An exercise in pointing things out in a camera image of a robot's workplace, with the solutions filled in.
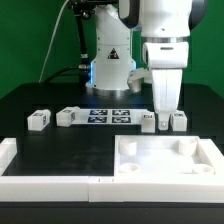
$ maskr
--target white plastic piece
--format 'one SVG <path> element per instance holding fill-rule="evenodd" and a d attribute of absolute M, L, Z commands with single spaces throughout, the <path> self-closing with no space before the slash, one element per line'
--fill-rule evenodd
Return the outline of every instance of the white plastic piece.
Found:
<path fill-rule="evenodd" d="M 123 202 L 123 191 L 123 184 L 118 178 L 89 178 L 89 202 Z"/>
<path fill-rule="evenodd" d="M 197 141 L 194 138 L 181 138 L 179 140 L 179 153 L 183 156 L 196 154 Z"/>
<path fill-rule="evenodd" d="M 173 131 L 187 131 L 187 117 L 183 111 L 171 114 L 170 123 Z"/>
<path fill-rule="evenodd" d="M 57 126 L 69 127 L 73 121 L 79 119 L 79 107 L 66 107 L 56 114 Z"/>
<path fill-rule="evenodd" d="M 4 176 L 0 177 L 0 201 L 89 201 L 88 180 L 74 176 Z"/>
<path fill-rule="evenodd" d="M 144 43 L 143 60 L 151 69 L 186 68 L 188 49 L 187 42 Z"/>
<path fill-rule="evenodd" d="M 215 170 L 212 166 L 206 164 L 195 164 L 192 168 L 194 174 L 214 174 Z"/>
<path fill-rule="evenodd" d="M 119 142 L 119 152 L 122 155 L 133 156 L 137 153 L 137 142 L 134 138 L 123 138 Z"/>
<path fill-rule="evenodd" d="M 124 163 L 119 167 L 119 173 L 138 174 L 141 167 L 136 163 Z"/>
<path fill-rule="evenodd" d="M 36 110 L 27 118 L 28 130 L 42 131 L 50 123 L 50 116 L 49 110 Z"/>
<path fill-rule="evenodd" d="M 0 175 L 5 172 L 16 153 L 16 139 L 5 138 L 0 144 Z"/>
<path fill-rule="evenodd" d="M 143 112 L 142 113 L 142 123 L 141 132 L 143 133 L 155 133 L 156 119 L 155 113 L 153 112 Z"/>

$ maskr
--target white box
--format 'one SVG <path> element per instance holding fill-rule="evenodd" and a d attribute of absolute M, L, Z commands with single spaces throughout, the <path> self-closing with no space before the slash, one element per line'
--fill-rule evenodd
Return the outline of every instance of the white box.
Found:
<path fill-rule="evenodd" d="M 155 113 L 147 111 L 142 113 L 141 132 L 155 133 Z"/>
<path fill-rule="evenodd" d="M 171 114 L 170 123 L 173 131 L 187 131 L 187 117 L 183 111 Z"/>
<path fill-rule="evenodd" d="M 79 119 L 79 107 L 66 107 L 56 114 L 57 125 L 69 127 L 73 121 Z"/>
<path fill-rule="evenodd" d="M 42 131 L 50 123 L 50 116 L 49 110 L 36 110 L 27 118 L 28 130 Z"/>

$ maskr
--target white block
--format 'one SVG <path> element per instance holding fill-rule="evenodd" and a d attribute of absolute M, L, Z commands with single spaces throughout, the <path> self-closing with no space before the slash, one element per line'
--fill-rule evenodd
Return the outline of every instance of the white block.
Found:
<path fill-rule="evenodd" d="M 187 117 L 183 111 L 176 111 L 170 119 L 173 131 L 187 131 Z"/>
<path fill-rule="evenodd" d="M 0 144 L 0 175 L 5 172 L 16 153 L 16 139 L 5 138 Z"/>
<path fill-rule="evenodd" d="M 147 111 L 142 113 L 141 132 L 155 133 L 155 113 Z"/>
<path fill-rule="evenodd" d="M 36 110 L 27 118 L 28 130 L 42 131 L 50 123 L 50 116 L 49 110 Z"/>
<path fill-rule="evenodd" d="M 69 127 L 73 121 L 79 119 L 79 107 L 66 107 L 56 114 L 57 125 Z"/>

